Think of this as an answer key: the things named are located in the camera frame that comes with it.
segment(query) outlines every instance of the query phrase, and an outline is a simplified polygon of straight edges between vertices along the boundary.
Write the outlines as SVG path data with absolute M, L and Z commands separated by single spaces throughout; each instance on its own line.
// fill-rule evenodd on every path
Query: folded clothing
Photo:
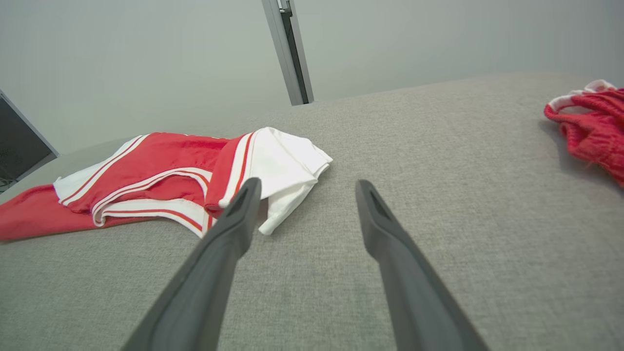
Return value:
M 593 81 L 550 101 L 544 114 L 561 124 L 571 155 L 601 165 L 624 187 L 624 89 Z
M 262 128 L 236 139 L 152 133 L 108 159 L 0 205 L 0 240 L 164 217 L 203 237 L 251 177 L 262 181 L 270 235 L 332 161 L 308 139 Z

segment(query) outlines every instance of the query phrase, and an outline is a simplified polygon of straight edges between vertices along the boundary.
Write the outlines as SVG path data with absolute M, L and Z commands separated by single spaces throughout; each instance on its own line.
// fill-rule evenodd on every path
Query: gray wall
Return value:
M 622 0 L 294 1 L 316 100 L 513 71 L 624 86 Z
M 0 89 L 61 154 L 290 105 L 256 0 L 2 0 Z

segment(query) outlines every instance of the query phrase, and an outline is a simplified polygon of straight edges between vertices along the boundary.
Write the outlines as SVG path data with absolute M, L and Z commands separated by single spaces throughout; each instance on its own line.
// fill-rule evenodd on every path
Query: red fabric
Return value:
M 75 212 L 90 211 L 98 201 L 117 189 L 170 169 L 196 167 L 211 172 L 219 152 L 228 141 L 184 134 L 152 133 L 136 149 L 112 164 L 97 179 L 97 186 L 91 187 L 80 199 L 66 206 Z M 163 187 L 153 187 L 152 192 L 162 189 Z M 173 190 L 179 190 L 179 194 L 171 194 Z M 174 187 L 169 189 L 168 195 L 157 195 L 156 198 L 176 199 L 185 192 L 188 191 Z M 132 198 L 132 194 L 125 196 L 126 200 Z
M 569 107 L 585 110 L 568 113 Z M 571 155 L 600 164 L 624 187 L 624 89 L 573 95 L 556 110 L 547 105 L 544 114 L 561 124 Z
M 78 183 L 71 184 L 75 188 L 71 188 L 68 193 L 71 195 L 65 196 L 62 200 L 75 196 L 71 201 L 67 201 L 66 205 L 60 203 L 58 189 L 52 184 L 29 189 L 1 204 L 0 240 L 99 228 L 94 223 L 94 206 L 123 187 L 128 187 L 130 192 L 117 196 L 110 202 L 111 204 L 135 199 L 185 199 L 210 209 L 208 212 L 211 215 L 219 215 L 222 210 L 218 208 L 218 200 L 225 193 L 234 153 L 240 139 L 216 139 L 169 133 L 149 134 L 141 142 L 136 143 L 135 149 L 127 154 L 106 162 L 102 167 L 96 167 L 95 170 L 102 169 L 100 174 L 89 174 L 79 178 L 81 180 Z M 210 180 L 198 172 L 187 172 L 207 184 L 207 193 L 204 193 L 196 179 L 180 174 L 168 175 L 151 184 L 148 189 L 133 190 L 138 188 L 137 184 L 146 179 L 183 167 L 213 173 Z M 176 215 L 198 227 L 197 222 L 190 220 L 185 214 L 176 213 Z M 106 217 L 103 227 L 150 219 L 153 217 Z M 208 224 L 212 222 L 212 218 L 209 217 Z
M 150 218 L 110 218 L 104 227 Z M 0 205 L 0 240 L 95 229 L 89 213 L 76 213 L 59 204 L 52 184 L 29 189 Z

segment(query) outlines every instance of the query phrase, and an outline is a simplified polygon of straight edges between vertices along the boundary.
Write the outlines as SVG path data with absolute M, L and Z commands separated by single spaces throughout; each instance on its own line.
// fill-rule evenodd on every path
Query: cloth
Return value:
M 544 114 L 561 124 L 571 155 L 601 165 L 624 187 L 624 89 L 593 81 L 551 100 Z
M 106 160 L 0 205 L 0 239 L 95 229 L 164 217 L 203 237 L 250 177 L 262 180 L 270 235 L 332 159 L 273 128 L 236 139 L 152 133 Z

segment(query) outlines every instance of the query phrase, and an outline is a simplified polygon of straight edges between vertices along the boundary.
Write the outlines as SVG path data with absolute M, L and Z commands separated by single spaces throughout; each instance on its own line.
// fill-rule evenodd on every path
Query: couch cushion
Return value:
M 400 89 L 169 132 L 271 126 L 334 162 L 239 261 L 223 349 L 394 346 L 354 199 L 370 180 L 492 349 L 624 347 L 624 206 L 542 111 L 590 79 L 512 74 Z M 123 141 L 62 156 L 0 196 L 50 183 Z M 0 244 L 0 348 L 117 349 L 197 243 L 169 220 Z

